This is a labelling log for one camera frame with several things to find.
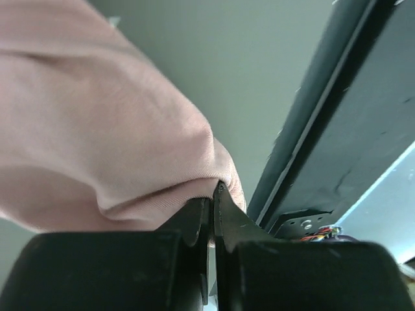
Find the screw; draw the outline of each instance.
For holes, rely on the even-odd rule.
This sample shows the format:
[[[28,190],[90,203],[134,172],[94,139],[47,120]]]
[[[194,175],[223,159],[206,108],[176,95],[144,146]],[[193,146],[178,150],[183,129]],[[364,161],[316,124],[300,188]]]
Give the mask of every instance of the screw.
[[[308,229],[311,229],[311,227],[312,227],[313,225],[311,224],[311,220],[310,220],[310,219],[307,219],[307,220],[304,220],[304,221],[301,223],[301,226],[304,228],[304,230],[308,230]]]

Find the grey wall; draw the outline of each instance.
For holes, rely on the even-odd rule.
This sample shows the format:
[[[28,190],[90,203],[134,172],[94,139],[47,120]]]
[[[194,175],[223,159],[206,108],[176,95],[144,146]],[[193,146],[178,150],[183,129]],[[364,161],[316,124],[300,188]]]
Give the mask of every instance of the grey wall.
[[[188,96],[230,151],[247,200],[332,0],[93,0]],[[0,287],[30,233],[0,221]]]

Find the cloth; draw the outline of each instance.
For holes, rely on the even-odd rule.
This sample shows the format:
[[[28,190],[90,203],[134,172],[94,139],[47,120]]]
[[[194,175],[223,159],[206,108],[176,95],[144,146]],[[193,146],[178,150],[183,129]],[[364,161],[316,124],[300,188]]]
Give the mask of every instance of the cloth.
[[[153,230],[235,165],[197,108],[81,0],[0,0],[0,215]]]

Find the white scuff mark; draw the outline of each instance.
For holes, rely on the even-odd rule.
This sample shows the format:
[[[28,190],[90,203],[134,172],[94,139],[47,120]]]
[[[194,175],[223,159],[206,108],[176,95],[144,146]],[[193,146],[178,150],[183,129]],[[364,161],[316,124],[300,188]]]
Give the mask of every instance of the white scuff mark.
[[[329,252],[332,253],[337,258],[342,258],[342,255],[340,255],[338,251],[335,251],[334,249],[329,248]]]
[[[408,181],[411,181],[414,178],[414,170],[409,171]]]
[[[246,293],[245,268],[244,268],[243,265],[241,265],[241,274],[240,274],[240,276],[241,276],[241,291],[242,291],[242,294],[245,294]]]
[[[275,254],[275,255],[278,255],[279,254],[279,251],[277,251],[276,249],[273,249],[273,248],[266,247],[264,244],[262,244],[262,242],[256,242],[255,244],[257,244],[257,246],[259,246],[259,248],[261,248],[264,251],[267,251],[267,252],[269,252],[271,254]]]
[[[112,28],[117,28],[120,21],[121,21],[120,16],[111,16],[108,18],[108,22],[110,23]]]
[[[400,264],[399,270],[401,270],[401,272],[405,274],[407,277],[415,279],[415,269],[409,266],[408,264]]]

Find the pink sleeve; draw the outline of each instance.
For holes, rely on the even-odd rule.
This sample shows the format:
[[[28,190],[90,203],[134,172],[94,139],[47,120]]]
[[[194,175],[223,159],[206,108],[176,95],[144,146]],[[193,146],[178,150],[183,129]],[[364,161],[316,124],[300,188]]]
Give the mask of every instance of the pink sleeve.
[[[239,177],[204,116],[81,0],[0,0],[0,214],[149,230]]]

